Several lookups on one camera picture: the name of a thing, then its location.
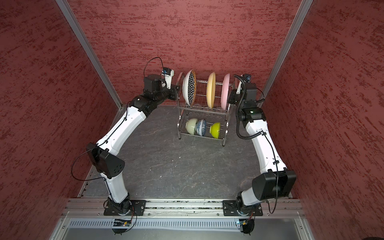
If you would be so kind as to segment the steel two-tier dish rack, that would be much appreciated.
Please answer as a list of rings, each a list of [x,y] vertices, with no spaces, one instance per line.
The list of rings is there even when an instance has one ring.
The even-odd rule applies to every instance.
[[[186,130],[186,122],[189,119],[197,118],[198,120],[205,119],[207,123],[206,134],[201,138],[214,139],[210,134],[210,126],[214,123],[221,123],[221,131],[220,138],[215,140],[222,141],[222,145],[224,146],[227,140],[228,127],[231,118],[231,112],[234,108],[234,105],[230,105],[227,103],[227,109],[223,110],[221,108],[221,92],[223,82],[216,81],[216,92],[215,92],[215,102],[214,107],[209,109],[207,104],[207,82],[208,80],[198,80],[197,79],[197,87],[196,87],[196,98],[193,106],[188,106],[183,97],[183,73],[180,73],[176,86],[179,86],[181,92],[179,93],[179,98],[177,100],[177,107],[180,111],[179,120],[178,120],[178,136],[181,139],[181,135],[189,135],[194,137],[201,137],[195,131],[194,135],[190,135]],[[230,86],[229,86],[229,94],[234,89],[235,82],[231,81],[230,76]]]

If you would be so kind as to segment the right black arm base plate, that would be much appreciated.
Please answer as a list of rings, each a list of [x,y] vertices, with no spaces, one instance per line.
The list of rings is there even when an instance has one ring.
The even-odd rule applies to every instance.
[[[239,216],[239,217],[261,217],[263,210],[260,204],[246,206],[240,200],[224,200],[223,201],[224,216]]]

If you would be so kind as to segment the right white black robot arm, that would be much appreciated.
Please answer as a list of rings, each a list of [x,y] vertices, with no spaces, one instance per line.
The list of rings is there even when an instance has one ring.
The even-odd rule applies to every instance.
[[[228,100],[236,106],[236,134],[242,140],[252,141],[261,172],[248,190],[238,193],[237,211],[242,216],[252,215],[262,202],[288,197],[297,179],[273,143],[267,118],[256,101],[258,91],[255,84],[240,82]]]

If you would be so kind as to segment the yellow bear plate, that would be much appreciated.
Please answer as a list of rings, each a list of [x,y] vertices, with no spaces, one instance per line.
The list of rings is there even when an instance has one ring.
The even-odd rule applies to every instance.
[[[215,92],[216,92],[216,73],[213,72],[209,75],[207,82],[207,104],[209,109],[214,107],[215,102]]]

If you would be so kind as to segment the white patterned deep plate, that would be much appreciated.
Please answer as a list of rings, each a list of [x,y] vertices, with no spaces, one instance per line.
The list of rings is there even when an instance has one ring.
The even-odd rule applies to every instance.
[[[188,106],[193,106],[196,98],[197,78],[194,70],[190,70],[183,80],[183,97]]]

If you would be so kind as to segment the pink bear plate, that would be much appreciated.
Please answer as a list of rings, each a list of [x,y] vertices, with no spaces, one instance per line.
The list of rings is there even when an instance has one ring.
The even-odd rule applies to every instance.
[[[228,94],[229,94],[229,86],[230,86],[230,74],[226,74],[224,76],[223,85],[222,85],[222,92],[221,92],[221,108],[223,110],[227,109],[227,101],[228,101]]]

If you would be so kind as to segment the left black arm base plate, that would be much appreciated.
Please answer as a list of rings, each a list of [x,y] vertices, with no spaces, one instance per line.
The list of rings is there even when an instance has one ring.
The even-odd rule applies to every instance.
[[[118,204],[108,198],[103,204],[104,216],[142,216],[146,203],[145,200],[124,200]]]

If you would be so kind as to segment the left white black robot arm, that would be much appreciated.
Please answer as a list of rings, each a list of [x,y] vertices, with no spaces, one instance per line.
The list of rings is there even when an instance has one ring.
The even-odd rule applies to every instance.
[[[123,116],[96,144],[88,144],[87,153],[106,184],[109,196],[105,215],[134,214],[128,190],[123,179],[125,162],[118,158],[123,144],[134,130],[165,100],[176,100],[179,88],[172,85],[173,73],[144,77],[144,90],[130,101]]]

